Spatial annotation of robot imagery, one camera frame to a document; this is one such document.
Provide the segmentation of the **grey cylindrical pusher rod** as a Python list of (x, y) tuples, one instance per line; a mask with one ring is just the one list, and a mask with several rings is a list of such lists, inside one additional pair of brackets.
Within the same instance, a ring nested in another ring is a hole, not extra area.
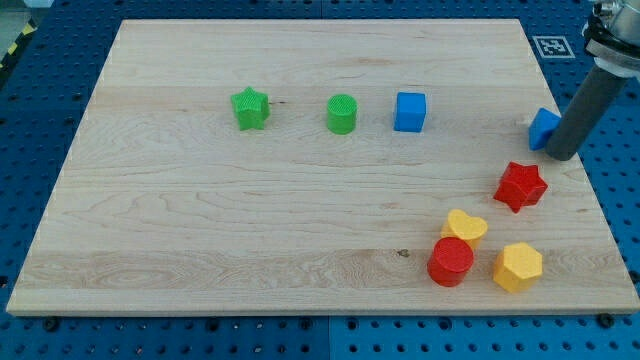
[(547, 141), (546, 154), (559, 161), (570, 160), (627, 82), (628, 78), (594, 65)]

